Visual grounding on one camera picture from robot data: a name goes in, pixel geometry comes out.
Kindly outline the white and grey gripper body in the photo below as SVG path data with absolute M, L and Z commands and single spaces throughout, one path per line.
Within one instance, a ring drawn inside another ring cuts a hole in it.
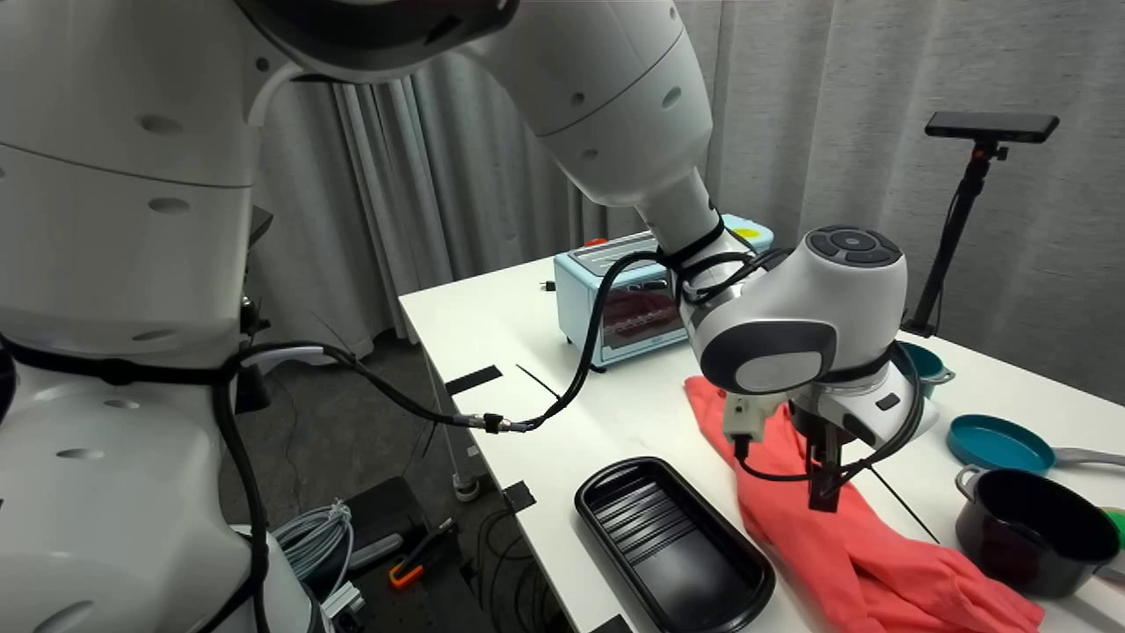
M 914 441 L 924 394 L 898 362 L 887 362 L 860 380 L 808 383 L 785 394 L 728 394 L 719 428 L 728 441 L 760 443 L 765 419 L 779 409 L 804 415 L 811 428 L 837 428 L 873 450 L 898 450 Z

